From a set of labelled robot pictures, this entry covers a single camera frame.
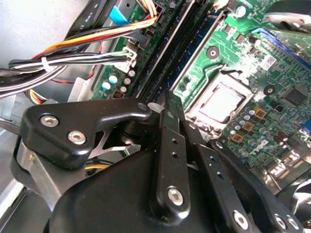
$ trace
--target blue ram slot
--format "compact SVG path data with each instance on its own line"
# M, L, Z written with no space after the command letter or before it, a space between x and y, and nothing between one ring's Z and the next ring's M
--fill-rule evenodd
M210 30L211 26L215 22L215 17L206 17L204 19L204 23L201 25L201 27L198 29L197 33L193 37L193 40L190 41L189 45L185 49L185 52L182 54L182 56L178 59L178 65L175 67L175 69L170 73L169 77L166 79L166 82L159 88L156 96L156 100L159 98L160 94L165 89L170 89L171 86L176 81L178 75L183 70L183 68L186 66L188 60L192 57L195 50L198 48L200 43L202 42L204 36L206 33Z
M283 45L275 35L273 35L271 32L269 32L268 30L266 30L265 28L255 28L251 31L251 33L258 33L260 35L263 35L267 40L269 40L270 42L272 42L273 44L275 44L278 48L280 48L281 50L283 50L284 52L286 52L287 54L289 54L290 56L292 56L297 62L299 62L300 64L302 64L303 66L305 66L308 69L311 69L311 65L306 62L305 60L303 60L301 57L299 57L298 55L296 55L290 48L288 48L287 46Z

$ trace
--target blue tab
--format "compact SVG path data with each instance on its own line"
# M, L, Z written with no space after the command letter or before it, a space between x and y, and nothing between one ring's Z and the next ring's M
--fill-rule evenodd
M127 18L122 14L117 6L114 6L110 12L109 17L117 26L124 26L130 24Z

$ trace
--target black metal arm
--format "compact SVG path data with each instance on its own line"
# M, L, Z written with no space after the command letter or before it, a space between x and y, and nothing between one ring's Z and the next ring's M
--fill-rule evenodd
M162 103L160 113L136 99L27 110L12 166L49 203L50 232L303 232L225 145L206 146L179 98L166 91ZM82 178L88 158L134 143L141 151Z

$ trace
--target green circuit board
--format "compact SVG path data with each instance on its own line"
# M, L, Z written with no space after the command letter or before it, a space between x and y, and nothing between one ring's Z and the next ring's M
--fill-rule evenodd
M273 2L275 1L239 1L238 7L246 8L245 16L237 18L235 14L230 14L218 26L173 90L187 110L198 94L217 75L218 72L214 71L207 78L206 73L209 69L225 64L225 70L242 71L242 76L249 81L254 97L231 120L223 130L222 137L227 139L227 145L239 158L250 167L258 168L267 168L284 151L284 148L273 140L277 132L282 131L286 135L298 133L311 116L310 71L264 37L252 34L252 30L257 27L274 29L264 17L265 11ZM260 39L261 45L254 46L250 43L250 36ZM219 49L219 56L215 59L207 57L207 50L211 47ZM269 85L274 87L274 94L267 96L264 90ZM289 103L292 102L290 99L295 99L298 95L301 97L299 101ZM275 109L275 103L281 111ZM236 142L232 140L233 135L228 128L246 109L260 109L265 116L262 119L252 116L248 121L249 125L253 125L251 131L243 128L237 131L241 140ZM251 139L254 139L258 146L252 147L249 143ZM247 157L241 156L241 149L247 151Z
M128 93L132 92L133 88L135 87L137 77L139 76L140 72L142 72L152 53L157 48L158 43L161 41L166 29L169 27L175 12L178 10L180 4L182 3L182 0L155 0L154 3L157 7L159 19L156 25L148 28L148 30L152 31L154 35L145 49L140 49L137 47L137 45L135 45L138 49L137 65L135 67L136 75L135 77L131 78L131 84L127 86L127 92L125 94L122 93L122 95L124 95L122 97L128 97ZM138 5L138 3L136 3L128 20L129 22L141 21L145 16L146 14L144 13L143 9ZM128 43L130 43L129 39L120 38L113 50L122 51L123 47L125 47ZM115 75L118 78L118 82L112 84L110 90L105 91L102 88L102 83L104 81L108 81L110 75ZM126 77L129 78L126 73L120 71L114 66L105 67L95 87L92 100L110 99L113 98L116 91L121 93L119 88L122 86L123 80Z

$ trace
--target gold component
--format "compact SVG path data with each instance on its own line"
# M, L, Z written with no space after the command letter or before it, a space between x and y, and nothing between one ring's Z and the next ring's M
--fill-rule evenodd
M254 129L255 125L249 121L247 121L242 128L245 129L246 131L252 131Z
M258 117L259 119L263 119L267 115L267 112L257 105L254 107L254 111L255 116Z
M239 134L239 133L236 133L235 135L230 136L230 138L231 138L232 141L234 141L236 143L240 143L244 139L244 137L241 134Z

